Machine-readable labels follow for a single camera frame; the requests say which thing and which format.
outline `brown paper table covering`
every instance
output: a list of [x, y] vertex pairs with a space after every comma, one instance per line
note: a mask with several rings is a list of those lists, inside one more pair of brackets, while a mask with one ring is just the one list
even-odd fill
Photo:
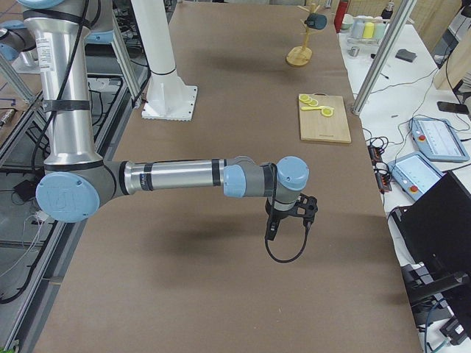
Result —
[[[298, 93], [353, 102], [332, 25], [305, 68], [285, 64], [304, 17], [179, 4], [171, 39], [179, 75], [199, 87], [193, 121], [135, 111], [115, 157], [303, 158], [319, 202], [304, 255], [269, 259], [264, 199], [199, 188], [114, 200], [89, 220], [36, 352], [421, 352], [361, 122], [348, 113], [351, 144], [300, 140]], [[289, 257], [302, 236], [288, 220], [272, 250]]]

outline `power strip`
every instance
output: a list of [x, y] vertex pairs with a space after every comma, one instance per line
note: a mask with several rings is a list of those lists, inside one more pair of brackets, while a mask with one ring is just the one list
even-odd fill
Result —
[[389, 174], [388, 165], [383, 162], [381, 157], [381, 149], [372, 145], [368, 146], [368, 153], [375, 172], [376, 183], [380, 193], [388, 193], [392, 191], [391, 188], [391, 175]]

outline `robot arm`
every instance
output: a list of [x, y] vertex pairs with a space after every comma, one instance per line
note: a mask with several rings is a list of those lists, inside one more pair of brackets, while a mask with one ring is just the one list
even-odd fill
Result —
[[0, 24], [0, 53], [6, 60], [13, 61], [21, 56], [25, 65], [33, 66], [31, 50], [34, 48], [36, 48], [35, 39], [23, 22], [12, 20]]
[[309, 170], [300, 158], [260, 166], [248, 157], [104, 163], [93, 144], [84, 40], [91, 30], [112, 30], [111, 0], [18, 2], [38, 47], [51, 154], [36, 196], [52, 218], [81, 221], [111, 199], [139, 190], [223, 186], [226, 196], [267, 198], [266, 241], [275, 238], [280, 221], [288, 216], [303, 218], [307, 236], [317, 207], [314, 197], [301, 194]]

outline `sticker label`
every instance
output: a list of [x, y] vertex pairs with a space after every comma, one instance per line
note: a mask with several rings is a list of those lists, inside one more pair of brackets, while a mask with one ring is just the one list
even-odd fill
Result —
[[38, 50], [39, 69], [41, 72], [54, 71], [52, 62], [51, 42], [47, 38], [38, 38], [36, 40]]

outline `white table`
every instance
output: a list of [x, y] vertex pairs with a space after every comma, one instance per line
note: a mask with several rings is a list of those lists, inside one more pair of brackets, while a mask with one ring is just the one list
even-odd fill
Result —
[[[352, 92], [355, 94], [360, 90], [361, 84], [363, 83], [366, 73], [373, 61], [370, 54], [376, 53], [378, 47], [348, 43], [347, 38], [348, 34], [339, 34], [340, 47], [342, 49], [345, 66], [348, 70], [350, 86], [352, 88]], [[360, 48], [360, 52], [357, 57], [351, 57], [347, 53], [347, 50], [352, 46], [359, 46]], [[417, 58], [413, 63], [399, 60], [394, 57], [399, 49], [407, 49], [415, 52], [417, 54]], [[414, 82], [428, 74], [430, 74], [430, 76], [421, 79], [414, 84], [400, 85], [370, 95], [368, 102], [360, 114], [364, 128], [368, 129], [372, 133], [373, 137], [386, 136], [390, 141], [399, 143], [401, 142], [402, 137], [397, 130], [397, 126], [400, 123], [409, 120], [415, 112], [415, 114], [424, 114], [435, 118], [446, 118], [456, 129], [468, 129], [471, 123], [467, 115], [459, 115], [458, 117], [456, 114], [443, 113], [438, 110], [436, 106], [437, 101], [456, 101], [456, 97], [453, 95], [451, 90], [437, 90], [433, 85], [431, 85], [433, 75], [436, 73], [436, 71], [433, 72], [433, 70], [438, 71], [435, 62], [432, 60], [422, 40], [412, 25], [406, 25], [395, 47], [392, 49], [390, 58], [387, 60], [382, 71], [382, 73], [389, 79], [384, 76], [380, 76], [372, 91], [381, 90], [388, 85], [395, 85], [397, 83]], [[405, 136], [408, 131], [408, 124], [403, 124], [401, 126], [401, 131]], [[458, 132], [458, 136], [461, 139], [471, 137], [471, 129], [466, 132]], [[369, 137], [369, 133], [365, 132], [365, 138]], [[465, 142], [464, 146], [468, 153], [471, 154], [471, 141]], [[383, 160], [388, 163], [396, 157], [404, 156], [413, 151], [417, 151], [417, 148], [409, 136], [404, 147], [402, 144], [398, 146], [390, 145], [383, 154]], [[440, 170], [444, 171], [458, 167], [461, 164], [435, 163], [435, 165]], [[460, 169], [455, 173], [468, 190], [471, 190], [471, 166]], [[407, 206], [413, 203], [413, 200], [402, 192], [398, 184], [393, 182], [392, 187], [393, 191], [385, 194], [384, 210], [386, 213], [396, 206]], [[401, 266], [408, 263], [414, 263], [392, 219], [389, 220], [389, 228], [394, 241], [397, 258]], [[444, 340], [443, 335], [439, 332], [439, 328], [445, 322], [446, 320], [437, 321], [428, 329], [427, 341], [433, 348], [437, 347]], [[423, 345], [423, 334], [419, 334], [419, 337]], [[469, 353], [471, 352], [471, 340], [466, 339], [460, 346], [448, 345], [441, 349], [440, 352]]]

